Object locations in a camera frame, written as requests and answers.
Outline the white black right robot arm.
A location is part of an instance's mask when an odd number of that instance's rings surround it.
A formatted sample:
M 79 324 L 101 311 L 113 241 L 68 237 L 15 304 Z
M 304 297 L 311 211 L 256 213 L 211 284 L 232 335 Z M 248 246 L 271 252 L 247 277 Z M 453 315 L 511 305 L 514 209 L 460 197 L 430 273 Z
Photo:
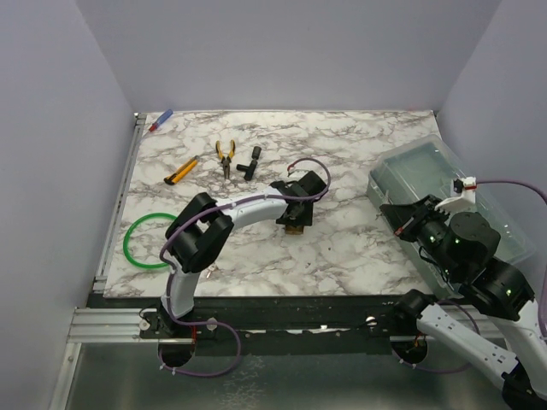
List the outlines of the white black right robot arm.
M 443 343 L 499 388 L 510 408 L 544 409 L 546 341 L 538 301 L 525 276 L 495 256 L 500 234 L 479 213 L 445 211 L 435 196 L 379 209 L 395 236 L 418 243 L 448 283 L 498 328 L 509 349 L 471 331 L 418 290 L 397 303 L 395 328 L 405 335 L 419 331 Z

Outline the black T-shaped pipe fitting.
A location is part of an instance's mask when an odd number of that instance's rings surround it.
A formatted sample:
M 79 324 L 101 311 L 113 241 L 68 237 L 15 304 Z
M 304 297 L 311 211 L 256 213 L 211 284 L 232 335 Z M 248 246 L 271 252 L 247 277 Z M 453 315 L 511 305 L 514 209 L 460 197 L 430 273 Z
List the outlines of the black T-shaped pipe fitting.
M 239 172 L 242 172 L 244 174 L 244 180 L 245 181 L 251 181 L 253 176 L 254 176 L 254 173 L 255 173 L 255 170 L 256 170 L 256 167 L 257 167 L 257 163 L 258 163 L 258 160 L 260 158 L 260 155 L 261 155 L 261 152 L 262 152 L 262 148 L 260 146 L 255 146 L 252 150 L 252 153 L 251 153 L 251 161 L 248 165 L 245 165 L 245 164 L 238 164 L 236 166 L 236 170 L 239 171 Z

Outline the yellow black utility knife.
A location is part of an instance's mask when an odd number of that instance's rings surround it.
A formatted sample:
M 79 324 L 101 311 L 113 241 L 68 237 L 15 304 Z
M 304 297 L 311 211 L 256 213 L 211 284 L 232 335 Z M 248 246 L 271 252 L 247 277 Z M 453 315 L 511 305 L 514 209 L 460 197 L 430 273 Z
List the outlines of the yellow black utility knife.
M 184 178 L 198 163 L 199 156 L 193 156 L 188 162 L 180 166 L 174 173 L 163 179 L 167 185 L 176 185 Z

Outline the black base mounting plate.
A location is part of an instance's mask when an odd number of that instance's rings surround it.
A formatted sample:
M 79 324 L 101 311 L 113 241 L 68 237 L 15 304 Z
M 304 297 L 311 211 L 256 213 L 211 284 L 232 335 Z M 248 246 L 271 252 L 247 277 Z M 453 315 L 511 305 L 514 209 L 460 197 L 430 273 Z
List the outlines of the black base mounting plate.
M 159 307 L 144 313 L 140 336 L 201 356 L 243 354 L 389 354 L 411 341 L 416 320 L 399 310 L 402 296 L 198 297 L 175 324 Z

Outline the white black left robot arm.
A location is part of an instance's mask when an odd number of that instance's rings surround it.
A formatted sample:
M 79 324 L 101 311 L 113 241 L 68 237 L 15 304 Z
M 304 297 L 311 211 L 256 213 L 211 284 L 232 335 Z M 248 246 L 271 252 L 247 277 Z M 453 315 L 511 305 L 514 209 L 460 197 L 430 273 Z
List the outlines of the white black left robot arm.
M 264 190 L 237 199 L 217 201 L 206 192 L 194 196 L 165 233 L 159 259 L 169 267 L 168 281 L 157 313 L 159 329 L 149 329 L 149 338 L 161 338 L 163 332 L 168 338 L 177 338 L 188 329 L 207 325 L 236 336 L 237 331 L 227 323 L 189 320 L 202 271 L 216 261 L 236 230 L 268 220 L 283 226 L 310 226 L 314 204 L 329 191 L 331 183 L 329 172 L 322 179 L 308 171 L 298 180 L 274 181 Z

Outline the brass padlock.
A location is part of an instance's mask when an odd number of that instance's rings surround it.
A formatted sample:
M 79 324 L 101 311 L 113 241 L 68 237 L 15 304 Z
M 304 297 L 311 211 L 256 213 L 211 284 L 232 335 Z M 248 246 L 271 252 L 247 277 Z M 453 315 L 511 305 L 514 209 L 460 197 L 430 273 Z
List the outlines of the brass padlock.
M 304 232 L 303 226 L 286 225 L 285 233 L 287 235 L 302 235 Z

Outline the yellow black pliers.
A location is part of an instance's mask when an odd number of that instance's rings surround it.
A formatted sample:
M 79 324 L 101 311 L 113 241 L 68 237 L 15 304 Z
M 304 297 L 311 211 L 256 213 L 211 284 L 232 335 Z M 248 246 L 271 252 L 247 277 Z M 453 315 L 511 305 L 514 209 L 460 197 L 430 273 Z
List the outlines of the yellow black pliers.
M 234 157 L 236 151 L 235 141 L 230 141 L 230 149 L 226 153 L 224 153 L 221 149 L 221 141 L 217 140 L 215 142 L 215 151 L 219 157 L 220 164 L 222 166 L 224 179 L 230 179 L 232 158 Z

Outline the aluminium rail frame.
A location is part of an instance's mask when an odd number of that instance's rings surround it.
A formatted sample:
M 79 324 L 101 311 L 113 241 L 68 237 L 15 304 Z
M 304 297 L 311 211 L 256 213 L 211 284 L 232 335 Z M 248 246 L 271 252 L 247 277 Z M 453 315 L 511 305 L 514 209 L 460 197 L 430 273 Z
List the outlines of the aluminium rail frame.
M 188 199 L 186 190 L 168 187 L 160 180 L 189 158 L 182 132 L 192 113 L 174 111 L 156 131 L 150 125 L 161 114 L 141 113 L 135 126 L 132 147 L 121 181 L 119 195 L 109 232 L 94 278 L 97 293 L 90 299 L 106 302 L 107 307 L 95 307 L 99 319 L 112 319 L 130 304 L 158 302 L 165 290 L 167 268 L 145 271 L 130 265 L 122 253 L 122 237 L 137 218 L 150 213 L 178 214 Z

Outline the small wing bolt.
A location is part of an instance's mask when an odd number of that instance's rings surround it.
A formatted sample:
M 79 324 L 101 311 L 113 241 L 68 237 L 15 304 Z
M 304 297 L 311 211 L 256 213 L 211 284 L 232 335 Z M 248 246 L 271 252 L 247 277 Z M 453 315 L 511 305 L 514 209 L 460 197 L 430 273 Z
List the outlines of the small wing bolt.
M 206 279 L 210 279 L 211 276 L 218 271 L 218 266 L 216 264 L 213 264 L 211 265 L 208 269 L 207 269 L 207 272 L 206 272 L 206 276 L 205 278 Z

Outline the blue red screwdriver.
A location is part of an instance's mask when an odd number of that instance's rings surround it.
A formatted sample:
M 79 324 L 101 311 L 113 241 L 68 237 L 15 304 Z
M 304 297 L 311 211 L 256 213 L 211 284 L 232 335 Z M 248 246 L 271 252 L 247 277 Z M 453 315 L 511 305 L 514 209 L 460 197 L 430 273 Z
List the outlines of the blue red screwdriver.
M 168 109 L 165 112 L 163 112 L 160 116 L 157 117 L 157 119 L 150 125 L 148 128 L 148 132 L 154 132 L 156 131 L 163 123 L 165 123 L 172 115 L 173 110 Z

